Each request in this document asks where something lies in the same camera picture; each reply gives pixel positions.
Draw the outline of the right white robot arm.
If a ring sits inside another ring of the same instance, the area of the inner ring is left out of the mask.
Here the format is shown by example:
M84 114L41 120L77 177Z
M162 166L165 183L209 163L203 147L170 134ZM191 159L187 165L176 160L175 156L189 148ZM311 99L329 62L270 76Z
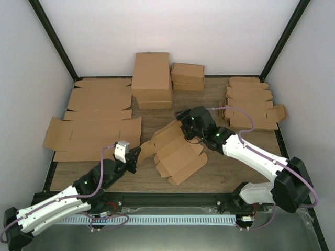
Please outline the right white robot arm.
M265 183L241 184L233 196L233 206L240 211L254 203L272 203L289 213L305 203L315 193L304 162L271 154L241 137L240 133L216 125L210 109L198 106L175 112L186 140L200 138L206 147L232 157L268 179Z

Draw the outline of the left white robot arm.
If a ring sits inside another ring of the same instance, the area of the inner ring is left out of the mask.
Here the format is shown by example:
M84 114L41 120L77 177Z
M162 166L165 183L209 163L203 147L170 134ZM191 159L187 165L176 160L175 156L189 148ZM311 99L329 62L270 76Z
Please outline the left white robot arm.
M97 166L58 194L24 209L7 209L1 243L7 244L9 250L18 250L71 215L103 210L107 205L104 191L125 172L136 172L140 152L140 147L122 150L117 145L113 159L102 158Z

